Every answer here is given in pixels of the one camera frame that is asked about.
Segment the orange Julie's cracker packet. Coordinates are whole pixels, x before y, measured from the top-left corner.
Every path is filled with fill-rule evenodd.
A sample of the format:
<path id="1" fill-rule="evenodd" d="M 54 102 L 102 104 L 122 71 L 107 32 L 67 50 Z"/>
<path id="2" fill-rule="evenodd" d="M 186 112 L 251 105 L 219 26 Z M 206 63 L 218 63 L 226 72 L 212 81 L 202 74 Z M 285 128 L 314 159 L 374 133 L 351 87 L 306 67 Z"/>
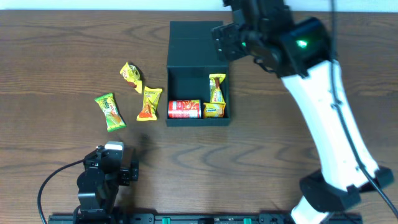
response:
<path id="1" fill-rule="evenodd" d="M 203 116 L 207 118 L 223 118 L 225 103 L 204 103 Z"/>

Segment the red Pringles can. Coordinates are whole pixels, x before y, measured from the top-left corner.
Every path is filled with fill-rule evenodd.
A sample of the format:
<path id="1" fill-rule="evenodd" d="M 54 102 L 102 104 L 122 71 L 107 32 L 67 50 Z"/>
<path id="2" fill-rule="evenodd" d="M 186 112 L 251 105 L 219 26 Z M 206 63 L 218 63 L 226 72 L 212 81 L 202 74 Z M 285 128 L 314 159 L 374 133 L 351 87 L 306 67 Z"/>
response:
<path id="1" fill-rule="evenodd" d="M 169 101 L 168 116 L 170 119 L 199 119 L 201 118 L 201 101 Z"/>

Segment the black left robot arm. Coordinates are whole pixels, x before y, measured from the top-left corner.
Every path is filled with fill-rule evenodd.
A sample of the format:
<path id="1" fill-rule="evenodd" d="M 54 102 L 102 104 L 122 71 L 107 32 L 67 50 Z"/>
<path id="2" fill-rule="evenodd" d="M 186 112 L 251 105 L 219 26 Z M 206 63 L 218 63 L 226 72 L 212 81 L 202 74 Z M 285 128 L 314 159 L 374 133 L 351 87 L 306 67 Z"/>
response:
<path id="1" fill-rule="evenodd" d="M 132 156 L 128 167 L 122 166 L 123 150 L 98 146 L 85 156 L 85 171 L 77 179 L 80 205 L 73 212 L 73 223 L 119 223 L 114 209 L 120 186 L 139 178 L 139 161 Z"/>

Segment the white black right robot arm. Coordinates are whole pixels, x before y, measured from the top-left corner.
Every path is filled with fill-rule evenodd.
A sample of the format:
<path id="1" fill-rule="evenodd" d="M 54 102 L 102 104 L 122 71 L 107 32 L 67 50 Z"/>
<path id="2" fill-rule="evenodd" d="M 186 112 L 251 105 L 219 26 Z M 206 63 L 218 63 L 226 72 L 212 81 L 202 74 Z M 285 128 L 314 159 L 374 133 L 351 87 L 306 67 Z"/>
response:
<path id="1" fill-rule="evenodd" d="M 369 153 L 349 106 L 336 59 L 335 28 L 315 17 L 295 22 L 283 1 L 224 0 L 231 24 L 212 30 L 218 56 L 248 55 L 282 80 L 298 104 L 316 145 L 321 168 L 300 180 L 295 223 L 324 223 L 357 205 L 361 193 L 383 194 L 392 171 Z"/>

